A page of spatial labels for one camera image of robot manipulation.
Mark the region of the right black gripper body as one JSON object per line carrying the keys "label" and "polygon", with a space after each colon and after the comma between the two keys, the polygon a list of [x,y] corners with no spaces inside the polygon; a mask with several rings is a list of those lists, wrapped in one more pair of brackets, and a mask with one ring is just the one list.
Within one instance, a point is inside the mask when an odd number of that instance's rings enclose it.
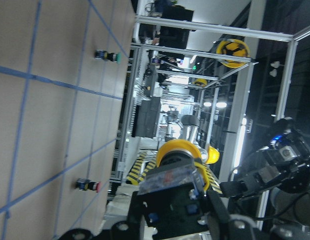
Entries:
{"label": "right black gripper body", "polygon": [[263,137],[266,163],[249,170],[241,179],[245,195],[257,195],[279,188],[290,193],[310,191],[310,146],[290,117],[282,118]]}

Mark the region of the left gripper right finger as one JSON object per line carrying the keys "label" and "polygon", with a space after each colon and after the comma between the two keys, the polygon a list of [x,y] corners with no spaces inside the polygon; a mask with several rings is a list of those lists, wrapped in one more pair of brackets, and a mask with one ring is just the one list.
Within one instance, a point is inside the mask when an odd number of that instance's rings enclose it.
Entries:
{"label": "left gripper right finger", "polygon": [[219,195],[209,190],[207,225],[214,240],[258,240],[260,232],[255,222],[244,215],[230,214]]}

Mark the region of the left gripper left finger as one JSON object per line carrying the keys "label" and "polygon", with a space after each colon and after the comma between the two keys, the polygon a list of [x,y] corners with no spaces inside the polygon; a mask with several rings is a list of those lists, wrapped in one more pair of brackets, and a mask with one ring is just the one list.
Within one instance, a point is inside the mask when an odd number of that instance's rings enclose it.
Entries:
{"label": "left gripper left finger", "polygon": [[138,191],[132,193],[128,214],[123,220],[115,222],[110,229],[111,240],[142,240],[145,223],[150,223],[153,213],[151,203]]}

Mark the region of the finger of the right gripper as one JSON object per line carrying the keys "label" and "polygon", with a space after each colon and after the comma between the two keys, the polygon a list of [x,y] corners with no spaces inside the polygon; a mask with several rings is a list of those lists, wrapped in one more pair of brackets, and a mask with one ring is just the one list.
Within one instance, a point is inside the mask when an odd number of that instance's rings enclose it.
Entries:
{"label": "finger of the right gripper", "polygon": [[219,184],[226,198],[242,199],[257,196],[266,190],[280,185],[280,178],[264,178],[260,173],[253,172],[238,180],[221,182]]}

